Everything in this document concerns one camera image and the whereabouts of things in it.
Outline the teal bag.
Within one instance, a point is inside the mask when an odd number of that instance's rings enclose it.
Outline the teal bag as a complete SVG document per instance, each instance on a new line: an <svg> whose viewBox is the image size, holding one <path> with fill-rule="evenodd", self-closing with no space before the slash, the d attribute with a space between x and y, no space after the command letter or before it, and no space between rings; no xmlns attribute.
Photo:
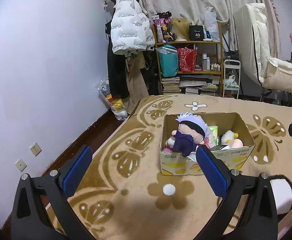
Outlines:
<svg viewBox="0 0 292 240"><path fill-rule="evenodd" d="M163 77L174 77L179 71L179 58L177 49L171 45L157 48L159 55L161 73Z"/></svg>

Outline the green tissue pack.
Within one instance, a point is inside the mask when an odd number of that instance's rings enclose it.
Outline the green tissue pack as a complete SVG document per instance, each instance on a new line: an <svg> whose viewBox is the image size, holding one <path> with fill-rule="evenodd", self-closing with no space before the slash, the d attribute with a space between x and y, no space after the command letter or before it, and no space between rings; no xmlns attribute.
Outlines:
<svg viewBox="0 0 292 240"><path fill-rule="evenodd" d="M218 126L209 126L207 130L207 144L210 148L218 144Z"/></svg>

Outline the black box numbered 40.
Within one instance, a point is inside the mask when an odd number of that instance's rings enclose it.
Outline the black box numbered 40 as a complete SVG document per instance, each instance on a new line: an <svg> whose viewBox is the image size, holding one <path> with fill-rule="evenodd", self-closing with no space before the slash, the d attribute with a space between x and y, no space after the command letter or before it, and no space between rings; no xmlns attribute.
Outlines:
<svg viewBox="0 0 292 240"><path fill-rule="evenodd" d="M189 26L189 39L191 41L203 41L205 38L205 32L203 25L190 25Z"/></svg>

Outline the purple black character bag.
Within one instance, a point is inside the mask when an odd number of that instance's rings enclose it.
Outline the purple black character bag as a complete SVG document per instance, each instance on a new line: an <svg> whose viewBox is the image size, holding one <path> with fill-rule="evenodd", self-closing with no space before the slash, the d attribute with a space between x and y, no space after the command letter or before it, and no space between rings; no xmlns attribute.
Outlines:
<svg viewBox="0 0 292 240"><path fill-rule="evenodd" d="M158 42L173 41L173 33L171 31L171 12L160 12L151 17L157 31Z"/></svg>

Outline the white plastic bag on shelf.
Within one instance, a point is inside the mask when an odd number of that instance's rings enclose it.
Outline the white plastic bag on shelf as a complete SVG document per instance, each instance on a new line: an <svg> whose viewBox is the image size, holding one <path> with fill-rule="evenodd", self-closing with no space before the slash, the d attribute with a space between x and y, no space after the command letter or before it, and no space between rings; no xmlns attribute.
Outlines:
<svg viewBox="0 0 292 240"><path fill-rule="evenodd" d="M207 10L204 12L204 26L206 31L209 32L212 41L220 42L217 14L213 7L207 7Z"/></svg>

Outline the bag of toys on floor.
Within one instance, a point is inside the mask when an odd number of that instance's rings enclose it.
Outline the bag of toys on floor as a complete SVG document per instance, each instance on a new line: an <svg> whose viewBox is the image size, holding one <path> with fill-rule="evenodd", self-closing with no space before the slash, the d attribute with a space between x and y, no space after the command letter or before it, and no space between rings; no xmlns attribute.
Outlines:
<svg viewBox="0 0 292 240"><path fill-rule="evenodd" d="M96 86L100 96L110 107L119 121L124 121L129 115L121 98L115 98L110 92L109 79L101 80Z"/></svg>

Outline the white fluffy duck plush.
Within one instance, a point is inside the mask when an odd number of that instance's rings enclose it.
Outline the white fluffy duck plush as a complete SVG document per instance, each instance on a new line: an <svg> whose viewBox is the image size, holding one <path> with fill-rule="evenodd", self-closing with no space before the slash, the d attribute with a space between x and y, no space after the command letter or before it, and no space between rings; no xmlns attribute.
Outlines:
<svg viewBox="0 0 292 240"><path fill-rule="evenodd" d="M231 130L228 130L222 137L221 137L221 144L227 145L231 143L233 140L237 139L239 135L237 133L234 133Z"/></svg>

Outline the white rolling cart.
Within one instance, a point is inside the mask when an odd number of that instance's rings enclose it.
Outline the white rolling cart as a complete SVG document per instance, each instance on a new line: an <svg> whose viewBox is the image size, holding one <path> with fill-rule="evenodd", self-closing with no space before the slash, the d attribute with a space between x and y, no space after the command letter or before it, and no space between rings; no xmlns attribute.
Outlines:
<svg viewBox="0 0 292 240"><path fill-rule="evenodd" d="M226 92L236 93L239 98L241 89L241 62L227 59L223 62L223 96Z"/></svg>

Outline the pink bear plush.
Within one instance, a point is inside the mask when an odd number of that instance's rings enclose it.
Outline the pink bear plush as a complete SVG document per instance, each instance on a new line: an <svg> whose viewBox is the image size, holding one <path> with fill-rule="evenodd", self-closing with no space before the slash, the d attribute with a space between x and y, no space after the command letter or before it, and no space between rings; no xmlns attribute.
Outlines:
<svg viewBox="0 0 292 240"><path fill-rule="evenodd" d="M175 137L170 137L166 142L163 151L164 152L175 152L174 151L174 144L175 144Z"/></svg>

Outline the cream long down coat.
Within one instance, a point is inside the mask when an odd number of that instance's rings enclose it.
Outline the cream long down coat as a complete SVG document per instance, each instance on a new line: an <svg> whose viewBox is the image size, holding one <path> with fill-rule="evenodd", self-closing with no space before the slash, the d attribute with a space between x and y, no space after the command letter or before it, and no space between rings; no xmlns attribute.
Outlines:
<svg viewBox="0 0 292 240"><path fill-rule="evenodd" d="M239 58L246 75L262 88L292 94L292 63L271 56L266 6L244 4L233 18Z"/></svg>

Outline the beige trench coat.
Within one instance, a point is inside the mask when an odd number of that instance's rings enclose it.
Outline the beige trench coat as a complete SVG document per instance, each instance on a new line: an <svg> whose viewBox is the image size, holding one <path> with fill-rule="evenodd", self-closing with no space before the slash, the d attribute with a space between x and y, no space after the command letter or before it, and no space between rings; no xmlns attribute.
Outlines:
<svg viewBox="0 0 292 240"><path fill-rule="evenodd" d="M145 67L146 64L143 53L134 54L129 59L126 59L125 73L129 96L122 101L129 115L133 112L141 99L149 96L141 73L141 69Z"/></svg>

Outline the purple haired doll plush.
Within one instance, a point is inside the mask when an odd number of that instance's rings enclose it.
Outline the purple haired doll plush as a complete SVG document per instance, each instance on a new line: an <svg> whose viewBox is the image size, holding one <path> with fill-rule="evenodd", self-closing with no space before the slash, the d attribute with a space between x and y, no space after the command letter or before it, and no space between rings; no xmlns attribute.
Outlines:
<svg viewBox="0 0 292 240"><path fill-rule="evenodd" d="M198 146L208 142L211 130L200 115L181 113L176 121L179 125L172 133L175 152L181 152L183 157L187 157L196 151Z"/></svg>

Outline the upper wall socket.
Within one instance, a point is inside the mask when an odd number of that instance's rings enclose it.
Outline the upper wall socket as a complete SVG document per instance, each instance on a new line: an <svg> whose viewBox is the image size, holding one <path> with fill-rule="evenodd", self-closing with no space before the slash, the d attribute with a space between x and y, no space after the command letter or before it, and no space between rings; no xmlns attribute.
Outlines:
<svg viewBox="0 0 292 240"><path fill-rule="evenodd" d="M32 154L36 157L38 154L40 154L42 152L42 148L38 145L38 143L36 142L34 145L32 145L30 147L30 151L32 152Z"/></svg>

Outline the wall socket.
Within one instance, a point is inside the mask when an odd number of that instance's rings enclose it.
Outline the wall socket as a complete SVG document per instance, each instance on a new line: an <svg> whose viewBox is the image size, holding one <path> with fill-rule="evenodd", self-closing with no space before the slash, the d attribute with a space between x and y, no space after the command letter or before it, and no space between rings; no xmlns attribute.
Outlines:
<svg viewBox="0 0 292 240"><path fill-rule="evenodd" d="M15 163L15 167L20 171L23 172L25 168L27 168L26 163L23 161L23 159L18 159Z"/></svg>
<svg viewBox="0 0 292 240"><path fill-rule="evenodd" d="M30 151L32 152L32 154L36 157L38 154L40 154L42 152L42 148L38 145L38 143L36 142L34 145L32 145L30 147Z"/></svg>

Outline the stack of books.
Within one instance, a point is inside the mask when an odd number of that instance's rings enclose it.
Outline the stack of books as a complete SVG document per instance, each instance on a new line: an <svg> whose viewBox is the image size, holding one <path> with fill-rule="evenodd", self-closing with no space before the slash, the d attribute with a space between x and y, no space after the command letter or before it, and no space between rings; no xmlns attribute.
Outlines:
<svg viewBox="0 0 292 240"><path fill-rule="evenodd" d="M180 78L178 76L162 78L161 83L162 83L162 92L164 95L181 93L181 88L179 87Z"/></svg>

